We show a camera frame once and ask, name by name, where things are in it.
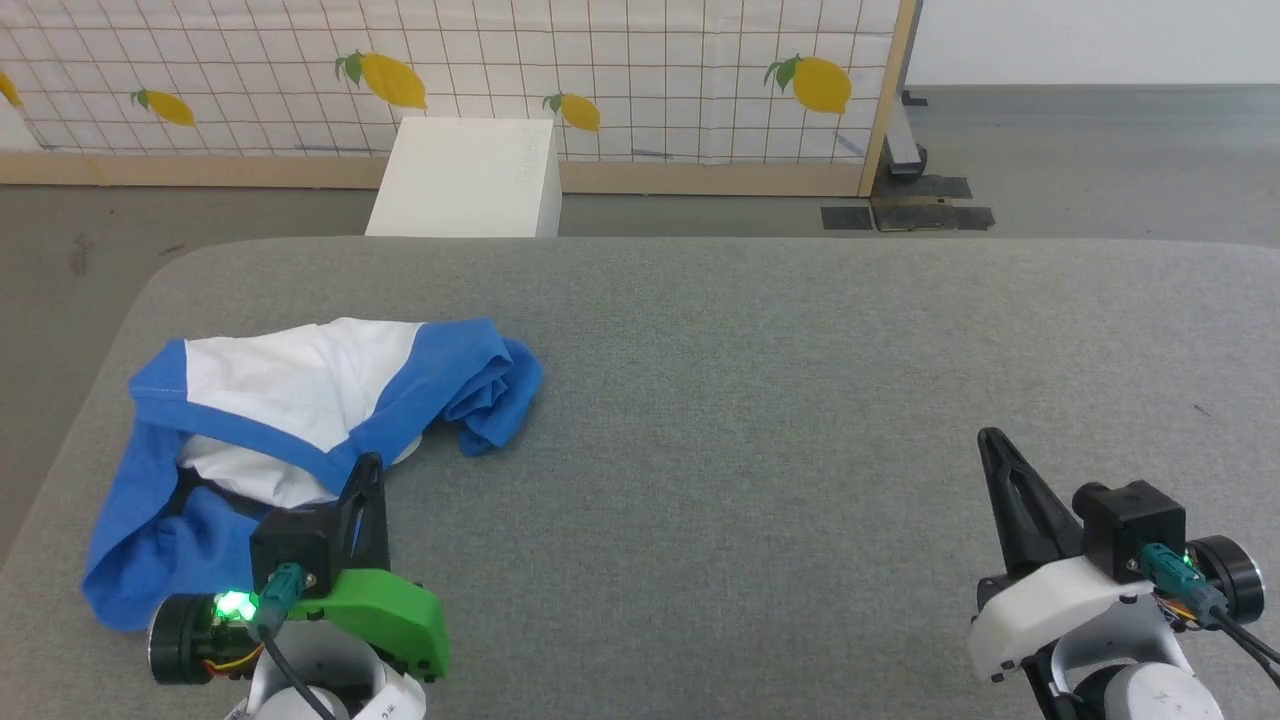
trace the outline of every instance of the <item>blue fabric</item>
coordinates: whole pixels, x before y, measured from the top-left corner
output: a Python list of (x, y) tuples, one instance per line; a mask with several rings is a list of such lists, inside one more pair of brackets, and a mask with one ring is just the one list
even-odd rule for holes
[(270, 455), (311, 473), (334, 495), (364, 452), (399, 457), (436, 418), (461, 421), (458, 445), (479, 455), (506, 445), (541, 383), (541, 365), (488, 319), (422, 325), (372, 415), (329, 452), (259, 421), (187, 401), (186, 343), (172, 341), (129, 383), (133, 436), (90, 542), (82, 589), (102, 624), (146, 626), (174, 593), (252, 589), (248, 537), (257, 518), (197, 488), (165, 514), (177, 459), (192, 434)]

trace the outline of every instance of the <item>metal stand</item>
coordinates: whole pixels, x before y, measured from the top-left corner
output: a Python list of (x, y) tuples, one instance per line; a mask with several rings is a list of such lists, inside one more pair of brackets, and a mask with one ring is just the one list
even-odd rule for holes
[(911, 97), (911, 94), (902, 90), (906, 85), (906, 68), (911, 64), (911, 49), (915, 47), (915, 29), (920, 26), (920, 10), (924, 0), (918, 0), (915, 13), (911, 18), (911, 29), (906, 38), (906, 53), (902, 56), (902, 72), (897, 78), (897, 100), (890, 110), (888, 128), (884, 133), (886, 150), (888, 151), (888, 178), (899, 182), (915, 182), (924, 174), (924, 167), (929, 161), (929, 154), (915, 142), (911, 135), (911, 123), (906, 118), (906, 105), (928, 105), (924, 99)]

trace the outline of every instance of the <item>grid pattern backdrop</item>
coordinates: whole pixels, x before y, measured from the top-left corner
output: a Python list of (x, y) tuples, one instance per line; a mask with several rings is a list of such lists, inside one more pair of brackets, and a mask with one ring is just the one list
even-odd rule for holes
[[(568, 160), (861, 163), (899, 1), (0, 0), (0, 83), (59, 152), (367, 158), (404, 117), (554, 115)], [(404, 72), (426, 109), (378, 87)]]

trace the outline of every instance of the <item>wooden frame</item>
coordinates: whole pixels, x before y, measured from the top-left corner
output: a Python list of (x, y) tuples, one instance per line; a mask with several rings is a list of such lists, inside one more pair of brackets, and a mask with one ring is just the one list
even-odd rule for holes
[[(561, 163), (570, 193), (868, 197), (897, 102), (918, 0), (901, 0), (865, 164)], [(308, 187), (376, 190), (380, 158), (0, 154), (0, 184)]]

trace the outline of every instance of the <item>white wall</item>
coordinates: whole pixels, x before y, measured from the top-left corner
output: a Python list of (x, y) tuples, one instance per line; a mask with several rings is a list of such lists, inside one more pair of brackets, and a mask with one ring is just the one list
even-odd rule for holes
[(1280, 83), (1277, 0), (924, 0), (909, 85)]
[(40, 150), (18, 109), (0, 97), (0, 152)]

